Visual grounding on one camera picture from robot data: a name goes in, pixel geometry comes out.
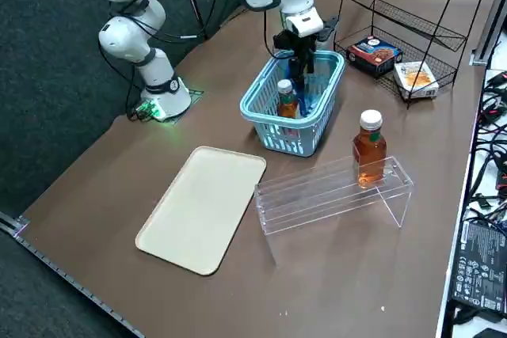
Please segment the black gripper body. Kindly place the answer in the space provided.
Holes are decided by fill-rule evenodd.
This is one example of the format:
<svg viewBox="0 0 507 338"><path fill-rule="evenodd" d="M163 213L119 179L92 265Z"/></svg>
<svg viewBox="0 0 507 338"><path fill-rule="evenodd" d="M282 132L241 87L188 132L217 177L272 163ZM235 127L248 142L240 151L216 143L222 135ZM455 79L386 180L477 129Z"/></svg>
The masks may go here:
<svg viewBox="0 0 507 338"><path fill-rule="evenodd" d="M317 50L332 50L331 40L339 22L339 17L331 17L323 22L323 29L306 37L283 30L273 37L274 48L294 53Z"/></svg>

